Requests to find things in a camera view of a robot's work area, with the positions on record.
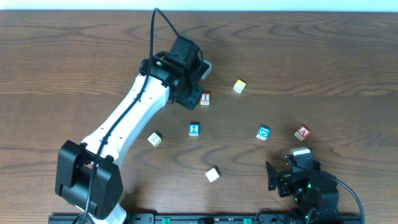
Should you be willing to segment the red letter I block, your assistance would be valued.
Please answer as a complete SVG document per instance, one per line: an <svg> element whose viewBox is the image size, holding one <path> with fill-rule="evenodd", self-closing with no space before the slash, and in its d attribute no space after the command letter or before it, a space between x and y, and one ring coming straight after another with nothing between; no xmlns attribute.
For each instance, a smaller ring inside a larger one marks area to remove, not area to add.
<svg viewBox="0 0 398 224"><path fill-rule="evenodd" d="M211 102L211 94L210 93L203 93L201 95L200 104L208 106Z"/></svg>

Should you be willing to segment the yellow top wooden block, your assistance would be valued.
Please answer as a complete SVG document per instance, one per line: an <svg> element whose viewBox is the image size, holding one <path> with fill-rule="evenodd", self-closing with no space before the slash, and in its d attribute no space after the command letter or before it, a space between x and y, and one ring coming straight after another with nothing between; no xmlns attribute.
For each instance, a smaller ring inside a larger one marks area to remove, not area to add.
<svg viewBox="0 0 398 224"><path fill-rule="evenodd" d="M233 90L234 90L236 93L241 94L242 91L245 89L245 87L246 87L246 83L245 83L244 81L238 79L238 80L236 81L236 83L234 84L234 86L233 86Z"/></svg>

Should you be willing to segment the red letter A block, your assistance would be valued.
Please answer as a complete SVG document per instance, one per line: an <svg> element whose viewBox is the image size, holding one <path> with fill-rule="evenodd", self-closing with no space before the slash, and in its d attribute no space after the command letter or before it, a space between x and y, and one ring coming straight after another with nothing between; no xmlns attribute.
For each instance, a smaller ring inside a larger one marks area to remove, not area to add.
<svg viewBox="0 0 398 224"><path fill-rule="evenodd" d="M306 127L306 126L301 126L295 133L294 136L300 140L303 141L310 135L311 131Z"/></svg>

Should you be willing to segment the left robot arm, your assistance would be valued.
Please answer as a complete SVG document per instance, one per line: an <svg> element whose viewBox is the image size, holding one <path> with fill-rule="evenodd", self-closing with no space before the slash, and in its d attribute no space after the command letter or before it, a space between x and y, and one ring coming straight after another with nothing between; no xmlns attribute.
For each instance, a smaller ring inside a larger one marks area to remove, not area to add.
<svg viewBox="0 0 398 224"><path fill-rule="evenodd" d="M200 101L198 81L211 63L194 41L178 36L170 51L144 59L135 82L106 121L77 144L67 140L57 159L55 193L82 210L74 223L125 223L120 168L131 145L168 101L188 110Z"/></svg>

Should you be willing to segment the blue number 2 block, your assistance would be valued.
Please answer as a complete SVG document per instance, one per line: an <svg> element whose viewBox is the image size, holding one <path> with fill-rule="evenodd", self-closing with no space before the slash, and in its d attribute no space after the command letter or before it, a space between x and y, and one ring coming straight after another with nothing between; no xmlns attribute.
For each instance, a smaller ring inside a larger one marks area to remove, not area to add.
<svg viewBox="0 0 398 224"><path fill-rule="evenodd" d="M199 135L199 124L189 124L189 136L198 136Z"/></svg>

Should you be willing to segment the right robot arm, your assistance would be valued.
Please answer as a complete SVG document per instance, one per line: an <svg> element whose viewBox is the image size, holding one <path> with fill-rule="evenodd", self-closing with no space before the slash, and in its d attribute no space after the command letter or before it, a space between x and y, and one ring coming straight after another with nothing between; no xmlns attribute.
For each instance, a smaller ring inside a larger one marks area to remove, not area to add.
<svg viewBox="0 0 398 224"><path fill-rule="evenodd" d="M339 192L330 174L320 172L320 163L312 154L286 156L290 170L277 171L266 162L268 190L278 190L280 197L293 196L297 208L283 223L338 223Z"/></svg>

